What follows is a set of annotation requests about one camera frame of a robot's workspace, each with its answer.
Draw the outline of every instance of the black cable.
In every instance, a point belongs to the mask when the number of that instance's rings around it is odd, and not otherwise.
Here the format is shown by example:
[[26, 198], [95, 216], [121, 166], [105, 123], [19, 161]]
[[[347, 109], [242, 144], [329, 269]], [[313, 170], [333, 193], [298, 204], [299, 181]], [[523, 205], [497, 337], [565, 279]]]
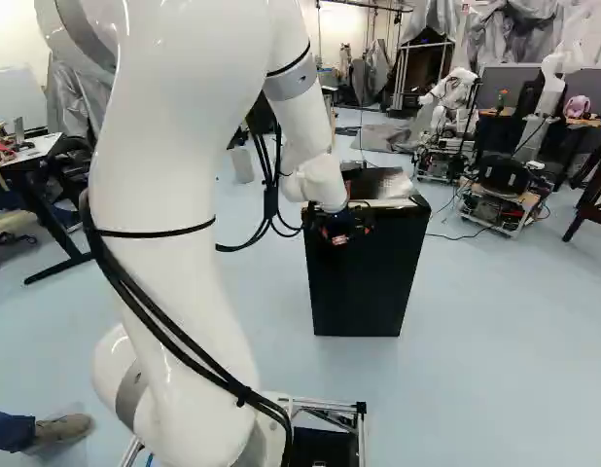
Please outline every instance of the black cable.
[[298, 229], [297, 231], [294, 231], [293, 233], [282, 233], [281, 231], [279, 231], [279, 229], [277, 229], [277, 226], [275, 226], [274, 223], [272, 223], [270, 226], [272, 227], [272, 229], [274, 230], [274, 232], [277, 235], [283, 236], [284, 238], [294, 238], [295, 236], [297, 236], [298, 234], [300, 234], [302, 232], [302, 229]]
[[530, 141], [530, 139], [532, 139], [534, 137], [534, 135], [536, 133], [538, 133], [539, 129], [541, 129], [546, 122], [547, 122], [547, 119], [543, 118], [543, 121], [541, 122], [541, 124], [534, 131], [532, 131], [532, 134], [530, 134], [527, 137], [527, 139], [525, 141], [523, 141], [521, 144], [519, 144], [517, 146], [517, 148], [513, 151], [513, 153], [511, 154], [511, 159], [514, 157], [514, 155], [516, 153], [518, 153], [521, 149], [523, 149], [523, 147]]
[[458, 241], [458, 240], [462, 240], [465, 238], [476, 238], [478, 235], [480, 235], [482, 232], [486, 232], [490, 229], [492, 229], [494, 226], [488, 226], [485, 227], [484, 229], [481, 229], [479, 231], [477, 231], [477, 233], [473, 234], [473, 235], [462, 235], [462, 236], [457, 236], [456, 238], [452, 238], [451, 236], [447, 236], [447, 235], [441, 235], [439, 233], [426, 233], [426, 236], [435, 236], [438, 238], [445, 238], [447, 240], [451, 240], [451, 241]]
[[[238, 407], [242, 407], [246, 403], [255, 410], [273, 419], [284, 428], [286, 432], [286, 442], [281, 465], [287, 467], [291, 459], [293, 431], [292, 422], [285, 410], [235, 379], [202, 347], [194, 342], [193, 339], [191, 339], [191, 337], [188, 336], [175, 322], [173, 322], [173, 320], [150, 299], [138, 284], [134, 282], [119, 261], [114, 257], [110, 249], [106, 246], [103, 238], [96, 230], [90, 216], [87, 194], [82, 197], [81, 211], [91, 253], [122, 300], [129, 306], [152, 335], [180, 362], [191, 368], [198, 375], [237, 397]], [[190, 355], [182, 350], [169, 335], [160, 328], [143, 306], [146, 307], [175, 338], [207, 364], [211, 370], [208, 370], [197, 363]]]
[[260, 226], [255, 231], [253, 236], [251, 238], [249, 238], [247, 241], [245, 241], [244, 243], [242, 243], [241, 245], [226, 246], [226, 245], [221, 245], [220, 243], [217, 243], [216, 251], [219, 251], [221, 253], [234, 253], [236, 251], [240, 251], [245, 248], [248, 248], [249, 246], [255, 245], [258, 241], [260, 241], [262, 238], [264, 238], [264, 235], [268, 232], [269, 225], [267, 224], [267, 222], [268, 222], [268, 220], [266, 218], [263, 218], [262, 222], [260, 223]]
[[445, 204], [444, 207], [442, 207], [441, 209], [439, 209], [437, 212], [433, 213], [433, 217], [435, 217], [437, 214], [441, 213], [442, 211], [444, 211], [455, 199], [456, 197], [458, 197], [459, 193], [464, 193], [465, 190], [467, 188], [469, 188], [469, 186], [473, 185], [474, 181], [473, 180], [469, 180], [465, 185], [463, 185], [463, 187], [459, 190], [456, 190], [454, 192], [454, 196], [452, 198], [449, 199], [449, 201]]
[[544, 221], [545, 219], [548, 219], [549, 217], [551, 217], [551, 209], [549, 209], [549, 207], [545, 203], [543, 203], [543, 205], [541, 207], [543, 207], [544, 209], [547, 210], [547, 216], [545, 216], [545, 217], [538, 217], [538, 216], [536, 216], [536, 221], [537, 222], [538, 221]]
[[283, 216], [281, 215], [281, 211], [277, 211], [277, 218], [279, 219], [279, 222], [281, 222], [281, 224], [283, 224], [286, 228], [290, 229], [291, 231], [301, 231], [302, 230], [302, 226], [294, 227], [294, 226], [291, 226], [290, 224], [288, 224], [287, 222], [285, 222], [285, 219], [283, 219]]
[[[368, 39], [370, 37], [370, 9], [368, 9], [368, 20], [367, 20], [367, 24], [366, 24], [366, 47], [365, 47], [365, 53], [368, 52]], [[366, 83], [366, 79], [368, 78], [367, 75], [367, 70], [368, 67], [366, 66], [366, 62], [363, 62], [363, 86], [362, 86], [362, 92], [361, 92], [361, 102], [359, 103], [359, 151], [361, 151], [361, 159], [363, 159], [364, 164], [367, 165], [368, 160], [366, 159], [366, 155], [363, 152], [363, 110], [364, 110], [364, 105], [365, 105], [365, 101], [366, 101], [366, 87], [367, 87], [367, 83]]]
[[[277, 129], [277, 132], [278, 132], [277, 146], [280, 148], [280, 146], [279, 146], [280, 138], [281, 138], [280, 126], [277, 125], [276, 127], [278, 128]], [[255, 149], [258, 153], [258, 159], [260, 161], [260, 166], [262, 167], [262, 173], [264, 175], [264, 183], [266, 186], [265, 191], [267, 192], [269, 187], [276, 186], [278, 184], [279, 170], [278, 170], [278, 168], [276, 168], [277, 162], [275, 162], [275, 175], [273, 176], [272, 167], [270, 166], [270, 159], [267, 155], [268, 152], [267, 152], [267, 147], [265, 145], [264, 137], [262, 135], [256, 136], [256, 133], [254, 131], [251, 131], [251, 136], [252, 136], [253, 142], [255, 144]], [[271, 219], [268, 219], [266, 216], [266, 213], [264, 212], [262, 221], [261, 221], [260, 225], [258, 226], [258, 228], [255, 230], [255, 233], [253, 234], [253, 236], [251, 236], [251, 238], [249, 238], [247, 241], [245, 241], [241, 245], [237, 245], [237, 246], [227, 246], [227, 245], [222, 245], [220, 243], [217, 243], [216, 251], [221, 252], [221, 253], [235, 253], [237, 251], [240, 251], [240, 250], [243, 250], [250, 246], [253, 246], [258, 241], [260, 241], [262, 238], [264, 238], [264, 236], [268, 232], [268, 229], [270, 228], [271, 225], [272, 225]]]

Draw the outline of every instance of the black box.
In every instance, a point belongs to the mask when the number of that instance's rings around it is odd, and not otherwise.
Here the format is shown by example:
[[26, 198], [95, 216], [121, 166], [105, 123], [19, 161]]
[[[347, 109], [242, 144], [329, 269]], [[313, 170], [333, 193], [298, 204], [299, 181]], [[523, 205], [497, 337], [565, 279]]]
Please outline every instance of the black box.
[[350, 204], [370, 216], [367, 235], [333, 246], [302, 213], [316, 336], [397, 337], [430, 219], [428, 202], [400, 168], [343, 172]]

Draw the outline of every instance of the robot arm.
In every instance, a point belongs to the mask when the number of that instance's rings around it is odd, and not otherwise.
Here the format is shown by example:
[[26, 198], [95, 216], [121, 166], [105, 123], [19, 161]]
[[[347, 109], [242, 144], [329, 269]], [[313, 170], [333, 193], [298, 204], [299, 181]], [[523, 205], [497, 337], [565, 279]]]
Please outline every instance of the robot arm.
[[[99, 237], [91, 250], [112, 254], [188, 338], [259, 391], [249, 342], [218, 274], [215, 160], [265, 86], [287, 137], [284, 193], [333, 212], [345, 206], [299, 6], [296, 0], [36, 0], [53, 51], [81, 72], [93, 53], [80, 48], [80, 60], [70, 60], [81, 29], [65, 27], [71, 17], [59, 11], [75, 4], [82, 8], [72, 13], [87, 34], [117, 42], [113, 93], [89, 176], [88, 231]], [[243, 51], [226, 53], [237, 47]], [[198, 375], [122, 298], [122, 324], [100, 342], [93, 363], [95, 390], [108, 408], [165, 467], [228, 466], [248, 451], [257, 452], [252, 465], [278, 465], [281, 450], [273, 453], [283, 430], [264, 428], [254, 406], [238, 404], [237, 395]], [[203, 363], [176, 333], [160, 329]]]
[[316, 64], [296, 0], [270, 0], [272, 51], [264, 92], [286, 135], [281, 189], [290, 201], [318, 201], [326, 212], [348, 201]]

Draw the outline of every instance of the light blue floor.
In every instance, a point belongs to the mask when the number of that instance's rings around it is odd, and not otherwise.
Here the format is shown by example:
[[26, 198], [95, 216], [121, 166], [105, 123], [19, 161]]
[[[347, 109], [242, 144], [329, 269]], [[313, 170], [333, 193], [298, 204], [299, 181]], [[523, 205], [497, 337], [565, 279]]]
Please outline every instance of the light blue floor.
[[[338, 124], [356, 119], [342, 110]], [[364, 115], [364, 123], [381, 120]], [[357, 160], [351, 139], [339, 137], [336, 153]], [[365, 155], [411, 170], [407, 156]], [[436, 208], [452, 193], [419, 189]], [[255, 229], [260, 190], [234, 185], [230, 160], [221, 158], [220, 241], [241, 242]], [[313, 336], [301, 238], [269, 234], [222, 254], [263, 387], [368, 401], [371, 467], [601, 467], [601, 227], [585, 223], [572, 243], [560, 239], [579, 194], [554, 195], [551, 217], [518, 240], [427, 238], [397, 340]], [[299, 222], [299, 208], [282, 203]], [[429, 232], [477, 231], [453, 215], [442, 219]], [[74, 237], [84, 244], [81, 233]], [[118, 319], [110, 289], [94, 265], [23, 288], [28, 274], [63, 259], [44, 239], [8, 252], [15, 256], [0, 270], [0, 410], [84, 410], [97, 430], [58, 456], [0, 453], [0, 467], [113, 467], [128, 433], [98, 402], [89, 375], [95, 343]]]

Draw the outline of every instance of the black stripe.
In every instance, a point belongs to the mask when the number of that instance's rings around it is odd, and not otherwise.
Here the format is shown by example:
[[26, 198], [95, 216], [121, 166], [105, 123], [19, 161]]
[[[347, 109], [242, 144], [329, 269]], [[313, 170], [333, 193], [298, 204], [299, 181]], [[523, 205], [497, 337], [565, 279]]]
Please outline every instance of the black stripe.
[[202, 231], [207, 229], [216, 221], [216, 217], [213, 217], [204, 224], [198, 226], [188, 227], [186, 229], [178, 229], [177, 231], [166, 231], [166, 232], [114, 232], [114, 231], [102, 231], [96, 230], [101, 236], [111, 236], [113, 238], [166, 238], [169, 236], [179, 236], [185, 234], [192, 234], [194, 232]]
[[309, 42], [309, 44], [307, 44], [307, 48], [304, 50], [304, 52], [302, 54], [300, 54], [299, 58], [297, 58], [296, 60], [294, 60], [289, 65], [285, 65], [283, 68], [279, 68], [278, 70], [271, 71], [270, 73], [267, 73], [266, 77], [267, 78], [272, 78], [273, 76], [280, 75], [281, 73], [285, 73], [286, 71], [294, 68], [296, 65], [298, 65], [299, 63], [301, 63], [301, 61], [307, 56], [307, 54], [309, 54], [310, 50], [311, 50], [311, 42]]

